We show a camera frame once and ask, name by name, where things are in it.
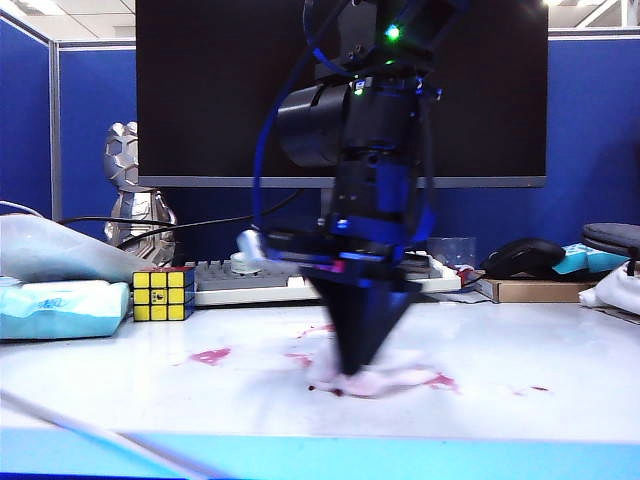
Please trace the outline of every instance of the white table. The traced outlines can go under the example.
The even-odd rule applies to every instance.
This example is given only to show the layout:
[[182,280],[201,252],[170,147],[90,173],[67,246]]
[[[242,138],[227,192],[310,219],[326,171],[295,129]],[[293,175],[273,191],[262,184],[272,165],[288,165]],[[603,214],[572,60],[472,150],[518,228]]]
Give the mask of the white table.
[[[290,354],[313,354],[326,322],[320,307],[213,309],[112,338],[3,344],[0,382],[233,478],[640,478],[639,326],[573,304],[414,305],[386,346],[422,350],[458,391],[372,400],[307,389]],[[216,365],[191,358],[224,348]],[[0,415],[0,471],[167,475]]]

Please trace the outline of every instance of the keyboard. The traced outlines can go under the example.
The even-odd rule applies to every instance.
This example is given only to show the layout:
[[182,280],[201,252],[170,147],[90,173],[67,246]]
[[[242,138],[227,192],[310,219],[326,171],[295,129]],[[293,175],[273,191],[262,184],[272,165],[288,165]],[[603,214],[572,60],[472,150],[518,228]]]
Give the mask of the keyboard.
[[[427,268],[410,269],[407,278],[422,284],[423,293],[459,290],[456,271],[434,260],[425,252]],[[188,262],[196,269],[196,306],[237,305],[245,303],[289,302],[320,298],[311,283],[292,273],[289,266],[278,270],[236,273],[231,260]]]

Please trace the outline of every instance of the silver robot figurine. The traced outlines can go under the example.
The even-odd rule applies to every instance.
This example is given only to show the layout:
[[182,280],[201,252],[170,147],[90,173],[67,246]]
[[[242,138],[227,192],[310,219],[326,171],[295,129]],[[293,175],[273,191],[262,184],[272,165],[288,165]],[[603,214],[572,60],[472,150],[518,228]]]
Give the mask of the silver robot figurine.
[[[114,123],[109,128],[104,154],[104,172],[118,189],[118,199],[111,210],[115,218],[156,220],[176,225],[173,211],[160,190],[138,185],[138,124]],[[161,228],[157,225],[107,222],[104,232],[110,245],[119,245],[132,237]],[[170,265],[175,254],[173,232],[142,238],[126,250],[156,265]]]

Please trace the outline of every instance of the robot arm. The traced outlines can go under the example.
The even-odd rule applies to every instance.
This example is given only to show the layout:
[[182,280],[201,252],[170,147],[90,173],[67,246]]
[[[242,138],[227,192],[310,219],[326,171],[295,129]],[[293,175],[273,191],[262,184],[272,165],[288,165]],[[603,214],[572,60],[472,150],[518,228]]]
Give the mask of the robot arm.
[[420,291],[402,260],[433,224],[417,180],[429,167],[427,113],[440,92],[425,76],[467,3],[352,2],[338,22],[338,68],[320,64],[317,85],[291,93],[278,112],[290,158],[303,167],[334,166],[335,183],[317,231],[262,232],[262,248],[271,259],[298,263],[318,290],[347,375],[371,362]]

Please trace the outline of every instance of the ceiling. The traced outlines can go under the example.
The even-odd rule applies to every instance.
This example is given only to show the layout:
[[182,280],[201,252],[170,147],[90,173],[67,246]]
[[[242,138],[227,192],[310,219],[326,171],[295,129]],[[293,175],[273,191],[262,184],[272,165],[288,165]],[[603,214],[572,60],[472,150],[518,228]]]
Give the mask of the ceiling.
[[[640,0],[540,1],[549,5],[550,28],[638,25]],[[622,2],[635,8],[629,25],[621,19]],[[0,0],[0,9],[54,40],[135,38],[135,0]]]
[[136,35],[135,0],[0,0],[0,9],[53,40]]

